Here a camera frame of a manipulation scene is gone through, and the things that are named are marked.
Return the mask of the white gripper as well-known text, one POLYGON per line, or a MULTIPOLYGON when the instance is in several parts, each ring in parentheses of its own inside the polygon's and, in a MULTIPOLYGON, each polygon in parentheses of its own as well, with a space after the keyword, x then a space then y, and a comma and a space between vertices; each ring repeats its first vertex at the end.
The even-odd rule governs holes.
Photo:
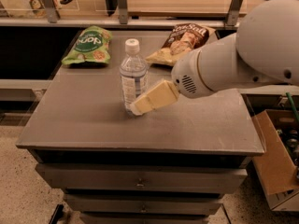
POLYGON ((214 91, 205 84, 200 75, 200 53, 200 49, 195 49, 178 59, 171 72, 171 78, 176 85, 165 79, 159 81, 130 104, 131 111, 141 116, 171 105, 178 100, 179 93, 191 99, 213 94, 214 91))

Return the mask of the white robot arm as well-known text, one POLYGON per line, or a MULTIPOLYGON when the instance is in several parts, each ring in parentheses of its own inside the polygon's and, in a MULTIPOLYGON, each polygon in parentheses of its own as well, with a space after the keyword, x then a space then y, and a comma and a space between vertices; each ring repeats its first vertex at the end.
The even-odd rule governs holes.
POLYGON ((299 85, 299 0, 269 0, 248 13, 235 33, 178 59, 162 80, 130 104, 140 116, 188 98, 231 88, 299 85))

